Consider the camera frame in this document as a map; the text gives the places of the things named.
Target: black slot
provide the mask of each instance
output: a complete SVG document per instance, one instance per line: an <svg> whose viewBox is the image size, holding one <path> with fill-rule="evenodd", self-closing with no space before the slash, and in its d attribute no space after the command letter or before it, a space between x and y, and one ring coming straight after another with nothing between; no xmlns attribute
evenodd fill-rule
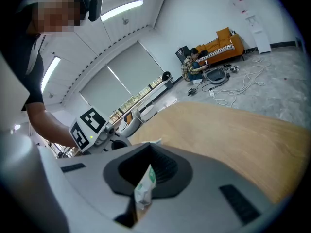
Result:
<svg viewBox="0 0 311 233"><path fill-rule="evenodd" d="M168 181L177 172L175 160L155 149L146 149L122 162L119 166L119 173L129 183L136 186L149 164L155 171L157 184Z"/></svg>
<svg viewBox="0 0 311 233"><path fill-rule="evenodd" d="M260 216L258 210L233 185L224 185L219 189L243 224L248 224Z"/></svg>
<svg viewBox="0 0 311 233"><path fill-rule="evenodd" d="M125 147L127 147L127 144L125 142L122 142L120 140L112 141L112 144L111 144L112 150L118 150L118 149L125 148Z"/></svg>
<svg viewBox="0 0 311 233"><path fill-rule="evenodd" d="M60 169L62 169L62 171L64 173L67 173L67 172L71 172L71 171L74 171L74 170L81 169L83 167L86 167L86 166L84 164L82 164L82 163L78 163L78 164L74 164L74 165L70 165L70 166L63 166Z"/></svg>

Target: window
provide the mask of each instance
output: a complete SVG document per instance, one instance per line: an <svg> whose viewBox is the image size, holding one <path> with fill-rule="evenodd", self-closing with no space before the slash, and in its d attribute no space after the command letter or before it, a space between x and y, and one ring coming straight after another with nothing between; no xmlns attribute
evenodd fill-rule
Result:
<svg viewBox="0 0 311 233"><path fill-rule="evenodd" d="M154 88L156 88L160 83L162 83L162 75L158 77L156 80L152 81L150 85L144 88L136 96L133 96L128 101L126 101L120 107L120 109L124 113L127 112L130 108L132 108L135 104L137 104L144 96L146 96L149 92L151 92Z"/></svg>
<svg viewBox="0 0 311 233"><path fill-rule="evenodd" d="M161 83L162 83L162 76L158 77L155 81L151 82L150 86L152 87L152 89L154 89Z"/></svg>
<svg viewBox="0 0 311 233"><path fill-rule="evenodd" d="M126 101L120 109L125 113L130 108L132 108L136 103L139 102L144 96L146 96L151 91L150 87L144 88L141 92L139 92L136 96L131 97L128 101Z"/></svg>
<svg viewBox="0 0 311 233"><path fill-rule="evenodd" d="M118 121L121 118L122 115L123 114L121 111L119 110L114 111L113 114L109 118L109 122L111 124L114 124L116 121Z"/></svg>
<svg viewBox="0 0 311 233"><path fill-rule="evenodd" d="M53 152L56 154L56 158L72 158L74 156L80 155L79 148L70 148L65 147L57 143L49 142L49 146L53 150Z"/></svg>

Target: man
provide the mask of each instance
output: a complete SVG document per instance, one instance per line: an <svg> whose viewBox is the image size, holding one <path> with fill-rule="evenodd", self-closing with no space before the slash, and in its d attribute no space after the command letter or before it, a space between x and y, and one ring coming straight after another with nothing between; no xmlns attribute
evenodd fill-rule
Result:
<svg viewBox="0 0 311 233"><path fill-rule="evenodd" d="M94 12L92 5L90 0L47 0L30 4L9 22L11 31L1 46L7 63L30 93L23 110L27 111L31 125L43 138L68 147L76 147L68 127L46 111L43 103L41 82L44 69L37 40L41 34L68 31L69 27L80 25L87 11L90 11L89 19L96 20L100 9L97 7Z"/></svg>
<svg viewBox="0 0 311 233"><path fill-rule="evenodd" d="M198 59L199 51L197 49L190 50L188 56L182 64L182 76L186 81L193 81L193 83L200 83L203 80L201 71L206 70L207 66L200 67L199 63L195 62Z"/></svg>

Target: ceiling light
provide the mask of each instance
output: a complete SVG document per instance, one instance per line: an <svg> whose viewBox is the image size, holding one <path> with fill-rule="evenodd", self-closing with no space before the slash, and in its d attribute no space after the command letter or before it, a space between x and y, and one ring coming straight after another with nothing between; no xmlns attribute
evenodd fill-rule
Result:
<svg viewBox="0 0 311 233"><path fill-rule="evenodd" d="M55 67L57 66L57 64L60 62L60 58L58 57L54 57L52 63L50 64L47 72L45 73L44 77L43 77L43 80L42 80L42 83L41 83L41 93L43 93L44 91L44 88L45 86L47 85L49 79L50 79L50 76L52 75Z"/></svg>
<svg viewBox="0 0 311 233"><path fill-rule="evenodd" d="M110 10L107 13L101 15L101 20L106 21L109 18L114 17L115 15L120 14L126 10L130 10L130 9L135 8L135 7L141 6L141 5L143 5L143 3L144 3L144 0L138 0L138 1L130 2L130 3L127 3L127 4L122 5L120 7L117 7L115 9Z"/></svg>
<svg viewBox="0 0 311 233"><path fill-rule="evenodd" d="M14 126L14 129L15 129L15 130L19 130L19 129L20 129L20 125L19 125L19 124L15 125L15 126Z"/></svg>

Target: orange sofa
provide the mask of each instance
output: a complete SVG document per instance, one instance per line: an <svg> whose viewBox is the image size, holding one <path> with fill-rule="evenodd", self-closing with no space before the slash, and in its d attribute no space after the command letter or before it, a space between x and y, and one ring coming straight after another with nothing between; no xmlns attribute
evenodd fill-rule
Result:
<svg viewBox="0 0 311 233"><path fill-rule="evenodd" d="M216 33L218 36L217 39L207 44L199 45L196 47L199 52L207 50L209 53L214 53L210 54L212 56L206 59L210 65L225 59L243 55L244 46L238 34L231 35L229 28L222 29L220 31L217 31ZM216 54L221 48L229 46L230 44L234 46L234 49Z"/></svg>

